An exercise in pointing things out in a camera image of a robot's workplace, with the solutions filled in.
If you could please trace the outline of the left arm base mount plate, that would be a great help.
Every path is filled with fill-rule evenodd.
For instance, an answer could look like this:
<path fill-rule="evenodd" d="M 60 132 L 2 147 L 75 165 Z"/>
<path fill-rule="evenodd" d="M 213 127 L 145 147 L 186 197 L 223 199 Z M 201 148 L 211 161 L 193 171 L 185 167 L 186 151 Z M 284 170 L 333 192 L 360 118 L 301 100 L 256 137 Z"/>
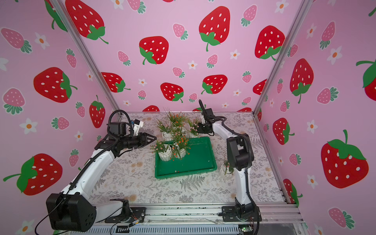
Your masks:
<path fill-rule="evenodd" d="M 142 223 L 146 215 L 146 207 L 121 208 L 105 219 L 105 223 Z"/>

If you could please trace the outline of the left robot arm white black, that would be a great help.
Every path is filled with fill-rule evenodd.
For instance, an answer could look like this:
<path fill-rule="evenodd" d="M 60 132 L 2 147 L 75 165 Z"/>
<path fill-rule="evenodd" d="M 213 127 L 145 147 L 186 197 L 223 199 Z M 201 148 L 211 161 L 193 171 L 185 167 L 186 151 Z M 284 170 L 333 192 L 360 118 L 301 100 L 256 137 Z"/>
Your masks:
<path fill-rule="evenodd" d="M 51 227 L 59 231 L 87 232 L 95 223 L 121 222 L 132 217 L 129 202 L 112 199 L 101 205 L 89 202 L 94 186 L 107 167 L 121 154 L 143 148 L 157 140 L 148 133 L 137 133 L 142 123 L 110 122 L 107 135 L 95 147 L 75 179 L 60 193 L 51 194 L 46 206 Z"/>

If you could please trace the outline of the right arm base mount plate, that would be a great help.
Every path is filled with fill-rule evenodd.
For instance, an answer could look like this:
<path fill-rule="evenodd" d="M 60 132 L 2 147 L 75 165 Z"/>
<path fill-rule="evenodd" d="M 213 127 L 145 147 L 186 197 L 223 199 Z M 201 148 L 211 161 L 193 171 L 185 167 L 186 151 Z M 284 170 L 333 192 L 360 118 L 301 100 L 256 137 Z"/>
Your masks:
<path fill-rule="evenodd" d="M 262 217 L 255 209 L 246 212 L 237 209 L 235 206 L 223 206 L 218 213 L 224 222 L 261 222 Z"/>

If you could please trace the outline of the orange flower potted plant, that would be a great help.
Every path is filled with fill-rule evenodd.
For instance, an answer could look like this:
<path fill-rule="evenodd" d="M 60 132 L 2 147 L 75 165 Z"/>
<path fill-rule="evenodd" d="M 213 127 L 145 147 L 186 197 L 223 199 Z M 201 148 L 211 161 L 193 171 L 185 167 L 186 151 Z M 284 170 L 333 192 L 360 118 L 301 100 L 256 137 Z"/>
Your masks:
<path fill-rule="evenodd" d="M 190 149 L 189 139 L 182 133 L 175 133 L 173 144 L 171 146 L 173 156 L 177 159 L 183 159 Z"/>

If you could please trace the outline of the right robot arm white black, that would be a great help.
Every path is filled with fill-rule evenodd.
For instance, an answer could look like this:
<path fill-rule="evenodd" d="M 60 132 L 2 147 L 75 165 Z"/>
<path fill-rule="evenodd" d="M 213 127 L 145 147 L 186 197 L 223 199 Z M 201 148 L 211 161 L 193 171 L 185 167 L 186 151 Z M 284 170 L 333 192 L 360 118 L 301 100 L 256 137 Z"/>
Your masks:
<path fill-rule="evenodd" d="M 227 160 L 234 169 L 236 181 L 235 213 L 241 219 L 260 220 L 259 208 L 251 196 L 249 175 L 254 153 L 247 134 L 237 133 L 225 124 L 223 116 L 215 116 L 211 109 L 202 108 L 201 122 L 198 124 L 200 134 L 217 134 L 226 141 Z"/>

